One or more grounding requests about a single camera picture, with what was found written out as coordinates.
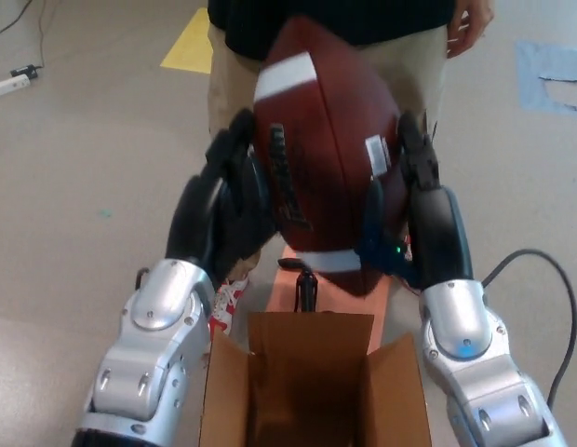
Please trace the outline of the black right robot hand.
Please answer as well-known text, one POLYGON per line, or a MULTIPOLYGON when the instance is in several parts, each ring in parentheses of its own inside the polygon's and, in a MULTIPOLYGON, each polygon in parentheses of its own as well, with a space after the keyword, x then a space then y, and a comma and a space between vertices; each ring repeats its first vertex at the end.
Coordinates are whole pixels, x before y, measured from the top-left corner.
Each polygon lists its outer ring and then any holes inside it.
POLYGON ((398 119, 396 148, 396 165, 369 185, 362 238, 355 247, 361 263, 421 291, 472 279, 458 202, 441 184, 430 136, 409 112, 398 119))

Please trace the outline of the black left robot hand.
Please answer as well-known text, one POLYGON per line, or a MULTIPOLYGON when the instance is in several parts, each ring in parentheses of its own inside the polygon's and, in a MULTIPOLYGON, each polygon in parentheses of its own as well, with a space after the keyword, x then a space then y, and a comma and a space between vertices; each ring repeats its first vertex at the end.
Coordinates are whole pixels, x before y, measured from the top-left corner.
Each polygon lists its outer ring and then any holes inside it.
POLYGON ((206 153, 206 165, 186 184, 174 212, 165 256, 190 261, 219 286, 241 259, 275 234, 271 197, 249 152, 255 119, 241 110, 206 153))

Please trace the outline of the person's left hand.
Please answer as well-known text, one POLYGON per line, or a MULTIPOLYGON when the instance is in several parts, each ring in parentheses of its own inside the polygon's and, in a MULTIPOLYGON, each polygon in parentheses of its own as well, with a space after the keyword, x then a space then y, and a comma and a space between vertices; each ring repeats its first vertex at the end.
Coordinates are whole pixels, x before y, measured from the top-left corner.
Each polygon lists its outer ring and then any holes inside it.
POLYGON ((448 58, 453 59, 470 49, 493 18, 493 0, 457 0, 448 25, 448 58))

